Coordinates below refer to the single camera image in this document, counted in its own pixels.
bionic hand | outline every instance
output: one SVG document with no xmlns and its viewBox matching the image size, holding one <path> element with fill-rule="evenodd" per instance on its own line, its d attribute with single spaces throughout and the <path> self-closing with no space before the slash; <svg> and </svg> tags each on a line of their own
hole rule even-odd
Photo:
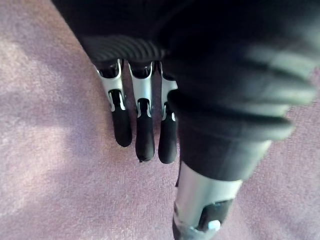
<svg viewBox="0 0 320 240">
<path fill-rule="evenodd" d="M 154 155 L 150 77 L 161 61 L 163 162 L 175 158 L 176 123 L 180 138 L 174 238 L 211 239 L 272 141 L 293 131 L 290 106 L 316 95 L 307 79 L 320 63 L 319 1 L 52 1 L 97 68 L 124 147 L 128 60 L 140 161 Z"/>
</svg>

black fingertip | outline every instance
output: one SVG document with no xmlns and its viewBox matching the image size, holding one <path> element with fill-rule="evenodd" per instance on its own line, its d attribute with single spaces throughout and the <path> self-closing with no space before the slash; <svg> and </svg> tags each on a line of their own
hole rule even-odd
<svg viewBox="0 0 320 240">
<path fill-rule="evenodd" d="M 148 100 L 139 100 L 141 115 L 136 119 L 135 153 L 140 163 L 151 160 L 155 155 L 155 140 L 152 118 L 148 115 Z"/>
<path fill-rule="evenodd" d="M 128 110 L 122 110 L 120 106 L 115 107 L 112 113 L 114 137 L 122 147 L 128 147 L 132 142 L 132 131 Z"/>
<path fill-rule="evenodd" d="M 177 157 L 177 123 L 172 115 L 161 121 L 158 155 L 163 164 L 170 164 Z"/>
</svg>

black fabric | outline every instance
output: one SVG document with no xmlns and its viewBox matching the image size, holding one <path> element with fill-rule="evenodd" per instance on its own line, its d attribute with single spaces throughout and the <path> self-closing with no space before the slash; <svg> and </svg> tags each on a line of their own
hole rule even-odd
<svg viewBox="0 0 320 240">
<path fill-rule="evenodd" d="M 168 102 L 181 160 L 207 177 L 248 178 L 268 141 L 292 131 L 288 106 L 315 97 L 297 69 L 320 55 L 318 0 L 53 3 L 98 68 L 114 58 L 161 59 L 178 84 Z M 283 69 L 275 59 L 284 51 L 304 64 Z"/>
</svg>

pink carpet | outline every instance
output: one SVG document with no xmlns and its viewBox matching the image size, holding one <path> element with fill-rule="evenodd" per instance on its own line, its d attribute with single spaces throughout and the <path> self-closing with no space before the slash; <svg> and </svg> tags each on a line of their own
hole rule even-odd
<svg viewBox="0 0 320 240">
<path fill-rule="evenodd" d="M 241 188 L 216 240 L 320 239 L 319 99 L 288 116 L 297 130 Z M 114 140 L 102 84 L 51 2 L 1 0 L 0 239 L 172 240 L 178 163 L 141 164 L 134 143 Z"/>
</svg>

prosthetic finger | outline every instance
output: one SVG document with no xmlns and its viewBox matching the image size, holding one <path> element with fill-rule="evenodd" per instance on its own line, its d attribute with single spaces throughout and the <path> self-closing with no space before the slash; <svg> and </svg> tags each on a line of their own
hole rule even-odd
<svg viewBox="0 0 320 240">
<path fill-rule="evenodd" d="M 155 155 L 151 85 L 153 67 L 152 62 L 129 63 L 137 112 L 135 153 L 140 162 L 147 162 Z"/>
<path fill-rule="evenodd" d="M 161 74 L 161 107 L 162 121 L 158 155 L 163 164 L 172 163 L 177 157 L 177 123 L 175 114 L 168 104 L 168 93 L 177 89 L 177 83 L 173 77 L 166 74 L 163 65 L 159 63 L 159 72 Z"/>
<path fill-rule="evenodd" d="M 115 60 L 109 67 L 97 69 L 102 81 L 104 92 L 111 105 L 111 114 L 116 142 L 127 147 L 132 141 L 130 118 L 125 107 L 125 92 L 122 84 L 122 66 L 120 59 Z"/>
</svg>

